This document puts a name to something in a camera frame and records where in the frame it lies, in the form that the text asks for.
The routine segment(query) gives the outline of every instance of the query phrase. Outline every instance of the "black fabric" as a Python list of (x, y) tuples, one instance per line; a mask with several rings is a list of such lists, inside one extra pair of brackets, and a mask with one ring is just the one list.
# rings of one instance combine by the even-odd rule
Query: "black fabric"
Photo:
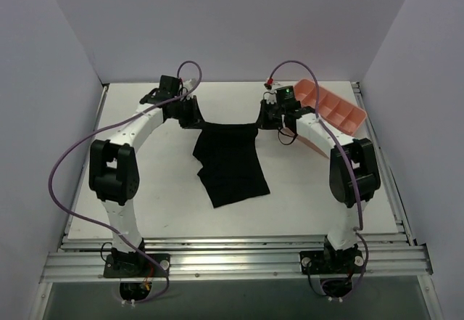
[(194, 157), (203, 165), (198, 176), (215, 208), (270, 194), (254, 146), (257, 134), (256, 124), (204, 124)]

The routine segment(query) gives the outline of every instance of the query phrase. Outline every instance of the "screw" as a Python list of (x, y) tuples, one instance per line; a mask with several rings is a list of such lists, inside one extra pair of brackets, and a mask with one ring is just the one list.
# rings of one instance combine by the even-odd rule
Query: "screw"
[(361, 256), (356, 256), (355, 257), (355, 265), (358, 267), (363, 266), (364, 264), (364, 259)]
[(302, 266), (304, 267), (311, 267), (311, 258), (303, 257), (302, 259)]
[(169, 261), (162, 260), (161, 262), (159, 262), (159, 265), (166, 271), (169, 268)]

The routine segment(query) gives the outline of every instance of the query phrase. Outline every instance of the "aluminum frame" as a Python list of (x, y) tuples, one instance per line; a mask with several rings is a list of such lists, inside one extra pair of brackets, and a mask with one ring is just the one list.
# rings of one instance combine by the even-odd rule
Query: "aluminum frame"
[[(359, 84), (353, 83), (352, 86), (357, 103), (365, 109)], [(95, 127), (98, 126), (107, 91), (108, 86), (105, 86)], [(366, 118), (366, 128), (376, 148), (381, 179), (398, 228), (397, 234), (365, 235), (371, 255), (366, 276), (417, 276), (431, 319), (443, 319), (430, 277), (431, 265), (426, 247), (415, 246), (414, 236), (394, 183), (393, 174), (379, 146), (369, 118)], [(87, 161), (82, 168), (72, 208), (77, 203), (77, 194), (83, 182), (83, 172), (86, 166)], [(120, 279), (102, 277), (104, 267), (99, 249), (104, 241), (101, 239), (69, 240), (66, 237), (71, 219), (71, 217), (68, 219), (65, 227), (59, 252), (51, 253), (47, 258), (30, 319), (42, 319), (49, 301), (51, 287), (55, 282), (120, 282)], [(148, 251), (166, 252), (172, 255), (170, 269), (172, 281), (305, 278), (306, 276), (303, 276), (300, 271), (299, 251), (321, 250), (323, 247), (323, 236), (146, 238), (145, 241)], [(124, 280), (141, 281), (141, 279)]]

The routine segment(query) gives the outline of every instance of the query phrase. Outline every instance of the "black cloth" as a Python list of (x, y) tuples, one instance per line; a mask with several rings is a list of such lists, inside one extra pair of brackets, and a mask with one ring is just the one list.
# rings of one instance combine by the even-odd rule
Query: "black cloth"
[(270, 194), (256, 154), (256, 124), (205, 123), (194, 149), (198, 172), (212, 206)]

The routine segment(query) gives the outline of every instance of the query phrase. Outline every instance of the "orange plastic box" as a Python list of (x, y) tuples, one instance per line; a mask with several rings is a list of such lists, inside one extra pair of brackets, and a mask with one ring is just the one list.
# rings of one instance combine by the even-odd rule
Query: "orange plastic box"
[[(353, 136), (368, 114), (322, 86), (319, 88), (319, 114), (335, 128)], [(315, 108), (316, 85), (314, 82), (302, 79), (294, 85), (294, 92), (295, 97), (302, 103), (303, 107)]]

